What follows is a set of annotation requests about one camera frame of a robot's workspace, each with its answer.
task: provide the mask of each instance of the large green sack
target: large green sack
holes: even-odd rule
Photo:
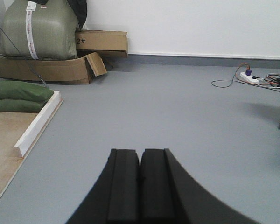
[[[1,36],[0,54],[31,58],[26,33],[26,8],[29,1],[15,0],[5,13],[3,30],[17,49]],[[75,31],[78,20],[67,0],[49,0],[46,6],[37,4],[31,15],[32,37],[40,60],[77,58]]]

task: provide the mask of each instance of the printed label on sack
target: printed label on sack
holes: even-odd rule
[[[28,5],[27,5],[27,8],[26,8],[26,11],[27,12],[34,12],[35,9],[36,9],[36,2],[29,1]]]
[[[27,11],[26,13],[26,35],[30,55],[33,59],[38,60],[38,56],[35,51],[32,35],[32,11]]]

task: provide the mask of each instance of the open cardboard box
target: open cardboard box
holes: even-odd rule
[[[18,60],[0,56],[0,77],[39,81],[30,65],[45,81],[89,84],[95,76],[107,73],[98,53],[65,61]]]
[[[89,84],[106,74],[101,56],[127,57],[126,32],[83,30],[76,32],[77,59],[65,61],[21,60],[0,56],[0,77],[39,81],[30,65],[45,81]]]

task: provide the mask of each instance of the plug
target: plug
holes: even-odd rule
[[[247,76],[250,76],[251,73],[252,73],[252,70],[251,70],[251,69],[247,69],[247,70],[245,71],[245,74],[246,74]]]

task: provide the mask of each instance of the green bag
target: green bag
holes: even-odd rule
[[[40,85],[22,81],[1,81],[0,98],[17,98],[29,101],[44,101],[50,98],[54,91]]]
[[[0,99],[0,112],[39,112],[46,103],[47,100]]]

